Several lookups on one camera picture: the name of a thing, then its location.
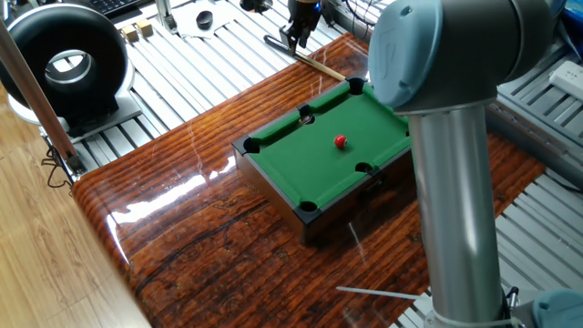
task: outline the keyboard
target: keyboard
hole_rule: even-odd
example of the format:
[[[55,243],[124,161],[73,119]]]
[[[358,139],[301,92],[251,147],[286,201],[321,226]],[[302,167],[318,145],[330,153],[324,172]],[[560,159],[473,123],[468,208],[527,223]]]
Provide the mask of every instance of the keyboard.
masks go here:
[[[154,0],[90,0],[97,11],[107,18],[114,18],[138,8],[138,5]]]

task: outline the glossy wooden tabletop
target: glossy wooden tabletop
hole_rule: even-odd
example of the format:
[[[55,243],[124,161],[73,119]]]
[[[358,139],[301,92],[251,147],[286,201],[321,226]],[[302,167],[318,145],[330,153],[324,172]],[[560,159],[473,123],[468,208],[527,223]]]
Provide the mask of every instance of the glossy wooden tabletop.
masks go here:
[[[350,76],[366,53],[343,36],[314,57]],[[76,183],[153,326],[386,327],[409,302],[336,286],[427,288],[413,168],[309,247],[237,171],[233,140],[336,83],[296,63]],[[498,135],[488,146],[499,214],[544,167]]]

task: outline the billiard ball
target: billiard ball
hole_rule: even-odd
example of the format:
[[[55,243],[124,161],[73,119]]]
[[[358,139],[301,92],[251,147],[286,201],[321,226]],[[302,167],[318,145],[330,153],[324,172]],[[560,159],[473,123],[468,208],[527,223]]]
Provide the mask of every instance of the billiard ball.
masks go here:
[[[346,137],[343,135],[338,135],[334,139],[334,145],[336,145],[336,147],[338,149],[344,149],[344,147],[346,146],[347,143],[348,143],[348,140],[346,140]]]

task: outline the wooden pole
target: wooden pole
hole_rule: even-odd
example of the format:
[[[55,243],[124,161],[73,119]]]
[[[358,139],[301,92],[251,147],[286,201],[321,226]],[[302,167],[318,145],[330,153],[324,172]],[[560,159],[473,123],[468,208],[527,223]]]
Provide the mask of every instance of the wooden pole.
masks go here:
[[[339,81],[344,81],[346,79],[346,77],[338,72],[336,72],[335,70],[323,65],[320,62],[317,62],[315,59],[311,59],[306,55],[302,55],[300,53],[295,53],[293,55],[296,59],[302,61],[303,63],[306,63],[308,65],[310,65],[311,67],[316,68],[317,70],[331,76],[334,77],[335,79],[339,80]]]
[[[65,160],[75,156],[77,152],[73,148],[71,140],[58,122],[55,111],[46,99],[45,93],[38,85],[4,23],[0,24],[0,61],[25,97],[28,106],[35,112],[59,154]]]

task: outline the metal grid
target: metal grid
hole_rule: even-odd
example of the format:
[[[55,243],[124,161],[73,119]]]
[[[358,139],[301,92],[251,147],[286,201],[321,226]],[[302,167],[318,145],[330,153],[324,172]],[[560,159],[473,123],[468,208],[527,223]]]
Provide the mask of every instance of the metal grid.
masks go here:
[[[247,13],[231,2],[223,6],[235,20],[211,39],[171,35],[151,17],[154,35],[127,43],[136,68],[130,94],[143,114],[74,145],[88,170],[128,154],[295,62],[263,43],[266,34],[279,37],[287,20],[282,0],[275,0],[265,15]],[[321,21],[300,51],[308,55],[343,33],[341,27]]]
[[[512,286],[523,291],[583,291],[583,196],[565,190],[559,179],[548,171],[496,219],[506,291]],[[429,302],[415,301],[390,328],[423,328],[431,310]]]
[[[500,97],[520,106],[579,147],[583,147],[583,103],[550,85],[548,77],[566,60],[578,62],[568,46],[553,45],[550,55],[523,77],[498,88]]]

